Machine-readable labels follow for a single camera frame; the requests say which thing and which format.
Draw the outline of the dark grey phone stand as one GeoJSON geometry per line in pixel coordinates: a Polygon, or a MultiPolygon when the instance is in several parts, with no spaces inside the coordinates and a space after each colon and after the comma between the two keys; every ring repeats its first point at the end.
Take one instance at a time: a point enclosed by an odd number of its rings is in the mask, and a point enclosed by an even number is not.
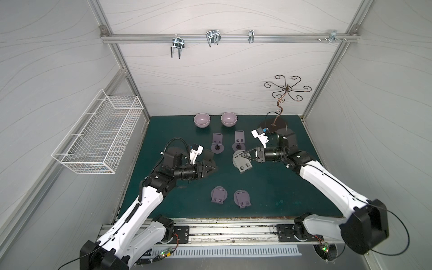
{"type": "Polygon", "coordinates": [[[203,160],[213,160],[214,159],[214,152],[212,152],[211,150],[208,149],[204,149],[202,152],[202,159],[203,160]]]}
{"type": "Polygon", "coordinates": [[[242,156],[245,150],[237,150],[234,152],[232,157],[233,165],[239,170],[240,173],[244,173],[252,169],[252,164],[249,159],[242,156]]]}

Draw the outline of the purple phone stand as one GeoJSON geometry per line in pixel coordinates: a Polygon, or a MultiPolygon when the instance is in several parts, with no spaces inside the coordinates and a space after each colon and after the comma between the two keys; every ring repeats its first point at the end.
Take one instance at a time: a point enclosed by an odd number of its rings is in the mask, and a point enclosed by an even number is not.
{"type": "Polygon", "coordinates": [[[227,190],[222,186],[217,186],[211,191],[211,202],[223,204],[228,197],[227,190]]]}
{"type": "Polygon", "coordinates": [[[244,208],[250,207],[252,205],[250,202],[250,195],[245,190],[235,191],[234,202],[240,209],[244,209],[244,208]]]}
{"type": "Polygon", "coordinates": [[[235,131],[235,143],[232,145],[233,151],[246,150],[245,133],[243,130],[235,131]]]}
{"type": "Polygon", "coordinates": [[[225,150],[225,147],[222,142],[223,142],[223,134],[213,133],[212,145],[210,149],[214,154],[220,154],[225,150]]]}

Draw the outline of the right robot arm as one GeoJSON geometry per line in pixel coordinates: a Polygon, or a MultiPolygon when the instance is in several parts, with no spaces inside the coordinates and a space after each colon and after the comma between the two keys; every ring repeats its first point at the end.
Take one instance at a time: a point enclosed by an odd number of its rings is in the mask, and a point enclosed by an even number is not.
{"type": "Polygon", "coordinates": [[[276,132],[277,145],[269,146],[262,128],[252,130],[260,147],[235,150],[232,162],[241,172],[252,168],[252,162],[280,162],[287,169],[312,184],[341,212],[342,217],[325,217],[305,213],[294,220],[288,232],[298,241],[326,236],[343,241],[357,254],[364,255],[389,237],[388,209],[378,199],[369,200],[328,172],[320,162],[298,147],[297,136],[287,128],[276,132]]]}

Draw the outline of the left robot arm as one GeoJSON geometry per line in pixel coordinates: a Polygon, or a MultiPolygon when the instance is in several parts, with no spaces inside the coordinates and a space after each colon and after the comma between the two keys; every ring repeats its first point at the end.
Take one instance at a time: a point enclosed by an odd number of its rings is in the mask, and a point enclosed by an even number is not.
{"type": "Polygon", "coordinates": [[[155,169],[139,185],[138,197],[117,222],[96,242],[87,241],[80,250],[81,270],[129,270],[157,243],[174,236],[174,222],[161,215],[140,231],[149,215],[178,181],[205,178],[217,171],[214,154],[194,145],[189,152],[170,147],[155,169]]]}

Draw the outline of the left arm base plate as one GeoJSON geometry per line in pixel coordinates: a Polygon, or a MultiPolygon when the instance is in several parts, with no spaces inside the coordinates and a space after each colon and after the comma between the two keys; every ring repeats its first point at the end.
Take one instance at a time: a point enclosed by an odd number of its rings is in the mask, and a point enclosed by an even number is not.
{"type": "Polygon", "coordinates": [[[169,244],[174,245],[176,243],[179,244],[188,244],[189,243],[189,233],[190,233],[190,227],[189,226],[174,226],[173,227],[173,233],[172,238],[167,241],[161,241],[161,244],[169,244]]]}

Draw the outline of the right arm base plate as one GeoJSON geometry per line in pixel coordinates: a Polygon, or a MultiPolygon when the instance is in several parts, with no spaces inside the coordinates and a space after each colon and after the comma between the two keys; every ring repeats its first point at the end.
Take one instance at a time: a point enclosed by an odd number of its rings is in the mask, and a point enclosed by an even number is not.
{"type": "Polygon", "coordinates": [[[279,242],[320,242],[324,238],[320,235],[309,234],[300,223],[275,225],[272,233],[277,236],[279,242]]]}

